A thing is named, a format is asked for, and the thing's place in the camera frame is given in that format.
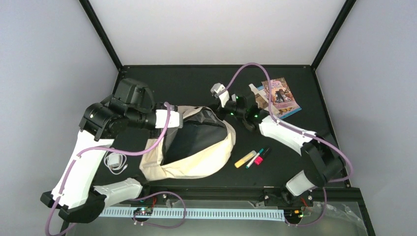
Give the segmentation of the beige canvas backpack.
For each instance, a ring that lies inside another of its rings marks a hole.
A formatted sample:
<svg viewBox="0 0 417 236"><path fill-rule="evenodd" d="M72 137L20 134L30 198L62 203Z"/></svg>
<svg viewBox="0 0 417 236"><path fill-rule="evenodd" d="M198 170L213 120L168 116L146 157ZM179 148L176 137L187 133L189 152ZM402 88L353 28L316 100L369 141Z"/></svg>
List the beige canvas backpack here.
<svg viewBox="0 0 417 236"><path fill-rule="evenodd" d="M139 169L148 181L208 177L228 162L236 143L235 129L208 107L179 106L182 128L142 156Z"/></svg>

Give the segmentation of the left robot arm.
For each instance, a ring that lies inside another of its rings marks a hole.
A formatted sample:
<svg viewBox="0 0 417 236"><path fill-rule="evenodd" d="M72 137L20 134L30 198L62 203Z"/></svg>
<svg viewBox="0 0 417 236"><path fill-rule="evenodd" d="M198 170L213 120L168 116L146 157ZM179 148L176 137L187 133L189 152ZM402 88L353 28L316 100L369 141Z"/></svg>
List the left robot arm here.
<svg viewBox="0 0 417 236"><path fill-rule="evenodd" d="M157 142L161 142L169 128L180 128L182 123L177 106L155 102L152 90L143 82L122 79L112 95L85 110L65 172L53 190L41 195L41 202L51 209L58 209L59 217L69 223L90 223L105 208L139 197L143 184L136 177L103 186L94 185L99 165L110 154L145 154L144 151L129 152L112 147L125 129L149 130Z"/></svg>

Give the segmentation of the pink story book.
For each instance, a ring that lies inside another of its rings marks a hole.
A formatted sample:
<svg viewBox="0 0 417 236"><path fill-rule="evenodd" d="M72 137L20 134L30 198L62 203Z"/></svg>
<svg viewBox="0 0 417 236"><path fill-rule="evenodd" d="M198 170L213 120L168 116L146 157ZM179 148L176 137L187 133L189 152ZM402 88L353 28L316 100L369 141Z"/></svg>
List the pink story book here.
<svg viewBox="0 0 417 236"><path fill-rule="evenodd" d="M284 78L271 80L271 85L271 107L274 105L277 109L285 109L298 105ZM263 81L262 86L269 96L268 81Z"/></svg>

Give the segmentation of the coffee cover book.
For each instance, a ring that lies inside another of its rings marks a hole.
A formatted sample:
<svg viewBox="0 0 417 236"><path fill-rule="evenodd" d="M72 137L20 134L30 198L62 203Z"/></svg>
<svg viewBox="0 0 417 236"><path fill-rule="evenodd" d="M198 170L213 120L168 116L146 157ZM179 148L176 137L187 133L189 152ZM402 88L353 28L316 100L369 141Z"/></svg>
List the coffee cover book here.
<svg viewBox="0 0 417 236"><path fill-rule="evenodd" d="M254 93L255 101L259 109L269 111L269 102L268 98L266 97L266 92L261 89L258 90L253 84L249 84L250 90Z"/></svg>

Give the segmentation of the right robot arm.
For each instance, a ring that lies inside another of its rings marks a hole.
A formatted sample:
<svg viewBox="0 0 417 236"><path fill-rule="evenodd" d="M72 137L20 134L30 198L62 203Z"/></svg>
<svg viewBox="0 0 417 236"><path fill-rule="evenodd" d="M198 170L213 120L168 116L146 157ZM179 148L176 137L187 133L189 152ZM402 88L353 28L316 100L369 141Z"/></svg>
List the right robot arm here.
<svg viewBox="0 0 417 236"><path fill-rule="evenodd" d="M252 90L244 96L229 95L223 84L216 83L210 92L217 100L214 106L217 115L234 116L246 129L274 139L301 156L303 169L280 192L283 204L293 206L302 193L325 186L345 167L342 155L325 135L303 130L259 108Z"/></svg>

